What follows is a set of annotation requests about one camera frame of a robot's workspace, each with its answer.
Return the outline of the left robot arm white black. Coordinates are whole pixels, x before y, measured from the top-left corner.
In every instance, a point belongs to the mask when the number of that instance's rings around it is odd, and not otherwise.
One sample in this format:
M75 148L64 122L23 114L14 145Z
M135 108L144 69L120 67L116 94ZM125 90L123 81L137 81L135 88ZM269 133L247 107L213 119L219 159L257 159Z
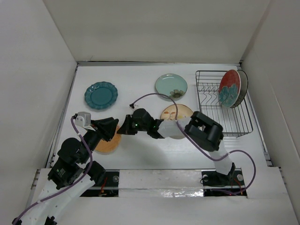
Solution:
M101 140L111 141L118 119L91 120L79 112L71 118L74 129L80 126L85 135L66 139L58 151L58 160L48 173L47 181L35 203L13 220L14 225L56 225L66 209L87 189L99 186L105 179L105 168L92 158Z

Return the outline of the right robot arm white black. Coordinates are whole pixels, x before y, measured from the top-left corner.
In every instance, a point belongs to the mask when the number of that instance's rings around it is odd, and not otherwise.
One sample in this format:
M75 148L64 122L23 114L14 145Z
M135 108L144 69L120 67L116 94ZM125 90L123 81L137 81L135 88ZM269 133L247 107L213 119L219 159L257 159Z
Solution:
M187 138L199 151L214 162L215 171L204 180L211 187L224 187L233 180L235 164L230 159L223 142L223 127L199 111L179 120L154 119L143 108L125 117L117 131L121 135L146 132L154 139L173 136Z

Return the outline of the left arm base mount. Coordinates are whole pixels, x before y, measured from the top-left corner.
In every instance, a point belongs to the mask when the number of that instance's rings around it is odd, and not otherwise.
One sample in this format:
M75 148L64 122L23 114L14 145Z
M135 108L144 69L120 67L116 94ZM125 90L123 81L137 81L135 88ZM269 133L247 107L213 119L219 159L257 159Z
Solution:
M108 170L100 184L86 190L81 197L118 197L119 196L119 170Z

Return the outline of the orange woven plate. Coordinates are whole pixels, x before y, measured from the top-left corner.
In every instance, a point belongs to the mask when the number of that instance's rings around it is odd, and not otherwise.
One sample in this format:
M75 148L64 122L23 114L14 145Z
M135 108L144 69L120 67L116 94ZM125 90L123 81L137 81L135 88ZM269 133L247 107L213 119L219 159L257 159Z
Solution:
M101 140L98 143L98 145L95 148L95 151L97 153L110 154L117 149L117 147L119 146L119 144L121 142L121 135L117 133L119 128L120 128L120 126L118 125L116 128L114 137L112 138L111 141L107 142L107 141Z

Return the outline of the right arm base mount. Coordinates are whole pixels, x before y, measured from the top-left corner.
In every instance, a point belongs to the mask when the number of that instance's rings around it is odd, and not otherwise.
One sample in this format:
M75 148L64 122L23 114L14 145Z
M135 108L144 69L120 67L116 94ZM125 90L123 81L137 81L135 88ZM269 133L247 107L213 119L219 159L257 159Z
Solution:
M200 183L203 185L204 197L247 196L243 173L240 168L235 169L232 177L218 174L215 170L202 170Z

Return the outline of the red plate blue flower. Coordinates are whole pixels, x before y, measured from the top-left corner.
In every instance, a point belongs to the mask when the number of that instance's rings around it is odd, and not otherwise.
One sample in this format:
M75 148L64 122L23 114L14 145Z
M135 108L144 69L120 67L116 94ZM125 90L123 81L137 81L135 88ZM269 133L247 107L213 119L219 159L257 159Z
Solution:
M238 71L229 70L221 79L218 98L223 107L232 107L238 99L241 89L241 79Z

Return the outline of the grey tree plate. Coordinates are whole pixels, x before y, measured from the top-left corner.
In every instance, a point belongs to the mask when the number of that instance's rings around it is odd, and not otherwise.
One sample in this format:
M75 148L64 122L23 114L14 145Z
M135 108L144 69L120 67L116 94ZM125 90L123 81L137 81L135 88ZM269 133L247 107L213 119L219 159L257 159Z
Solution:
M240 76L240 92L236 102L233 106L231 106L231 108L235 108L241 104L248 90L248 75L243 70L237 70L237 72Z

